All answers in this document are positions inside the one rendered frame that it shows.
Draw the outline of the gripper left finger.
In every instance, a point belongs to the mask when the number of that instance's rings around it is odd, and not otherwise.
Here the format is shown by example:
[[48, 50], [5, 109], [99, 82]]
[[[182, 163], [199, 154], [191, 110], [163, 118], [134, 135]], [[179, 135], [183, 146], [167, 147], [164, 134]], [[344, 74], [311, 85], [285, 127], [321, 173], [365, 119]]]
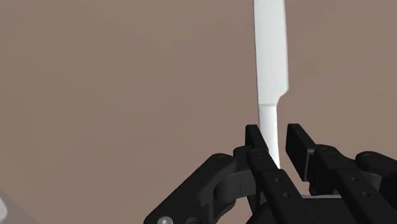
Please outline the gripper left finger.
[[254, 178], [254, 195], [264, 197], [276, 224], [320, 224], [292, 183], [270, 156], [257, 125], [245, 128], [246, 154], [211, 155], [144, 219], [143, 224], [216, 224], [235, 204], [220, 200], [216, 186], [234, 173], [239, 162]]

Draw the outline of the white table knife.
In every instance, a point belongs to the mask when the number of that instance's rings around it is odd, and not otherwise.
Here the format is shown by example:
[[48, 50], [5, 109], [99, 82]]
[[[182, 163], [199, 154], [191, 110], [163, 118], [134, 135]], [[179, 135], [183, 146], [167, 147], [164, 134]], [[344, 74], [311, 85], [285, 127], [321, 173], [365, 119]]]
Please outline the white table knife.
[[280, 166], [277, 104], [289, 88], [284, 0], [253, 0], [253, 15], [260, 130]]

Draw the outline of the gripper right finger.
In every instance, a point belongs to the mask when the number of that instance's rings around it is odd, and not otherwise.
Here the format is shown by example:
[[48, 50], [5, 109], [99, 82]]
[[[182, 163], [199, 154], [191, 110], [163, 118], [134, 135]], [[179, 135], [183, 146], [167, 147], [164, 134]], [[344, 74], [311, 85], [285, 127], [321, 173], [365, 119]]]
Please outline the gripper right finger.
[[337, 191], [357, 224], [397, 224], [397, 160], [374, 151], [350, 159], [290, 123], [286, 153], [313, 195]]

